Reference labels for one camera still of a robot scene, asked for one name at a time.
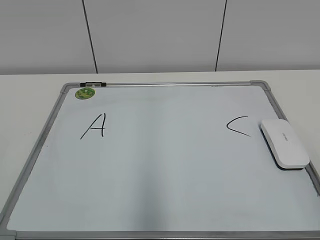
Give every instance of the black marker writing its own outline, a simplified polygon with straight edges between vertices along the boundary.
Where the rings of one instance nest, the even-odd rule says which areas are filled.
[[[234,129],[232,129],[232,128],[229,127],[229,124],[232,123],[233,121],[235,121],[235,120],[237,120],[237,119],[241,119],[241,118],[247,118],[247,117],[248,117],[248,116],[239,116],[239,117],[236,117],[235,119],[232,119],[230,122],[227,123],[226,128],[229,129],[229,130],[231,130],[231,131],[234,131],[234,132],[236,132],[236,133],[243,134],[243,135],[246,135],[246,136],[248,136],[248,137],[251,137],[251,136],[248,135],[248,134],[245,134],[245,133],[243,133],[243,132],[234,130]]]
[[[103,114],[103,122],[102,122],[102,127],[92,127],[93,124],[95,124],[95,122],[102,116],[102,114],[100,114],[94,121],[93,123],[91,123],[91,125],[88,127],[88,129],[84,132],[84,134],[80,137],[80,140],[86,135],[86,133],[91,130],[91,129],[101,129],[101,136],[104,136],[104,129],[105,129],[105,121],[106,121],[106,114]]]

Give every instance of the white table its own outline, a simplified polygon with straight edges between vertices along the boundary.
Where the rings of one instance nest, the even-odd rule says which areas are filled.
[[[264,80],[320,173],[320,70],[1,75],[0,209],[4,206],[65,83]]]

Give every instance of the whiteboard eraser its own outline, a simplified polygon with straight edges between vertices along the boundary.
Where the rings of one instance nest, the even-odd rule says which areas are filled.
[[[261,122],[261,130],[278,167],[298,170],[309,164],[307,151],[288,121],[264,119]]]

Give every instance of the whiteboard frame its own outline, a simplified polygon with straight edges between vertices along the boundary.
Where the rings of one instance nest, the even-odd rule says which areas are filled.
[[[264,90],[270,104],[280,119],[287,120],[285,114],[281,110],[271,89],[265,81],[233,81],[233,82],[182,82],[182,83],[105,83],[105,82],[71,82],[66,83],[38,137],[4,207],[0,213],[0,240],[15,240],[15,239],[37,239],[37,240],[113,240],[113,239],[319,239],[320,231],[90,231],[90,232],[39,232],[39,231],[15,231],[7,230],[7,224],[10,215],[19,199],[20,193],[24,188],[28,177],[36,163],[38,155],[43,147],[43,144],[51,130],[51,127],[58,115],[58,112],[65,100],[68,91],[72,88],[95,87],[95,88],[112,88],[112,87],[179,87],[179,86],[259,86]],[[320,177],[316,172],[313,164],[306,167],[315,191],[320,195]]]

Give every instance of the round sticker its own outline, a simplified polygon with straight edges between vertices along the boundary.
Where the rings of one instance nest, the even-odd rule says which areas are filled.
[[[93,88],[85,87],[81,88],[75,93],[75,97],[80,100],[92,98],[96,91]]]

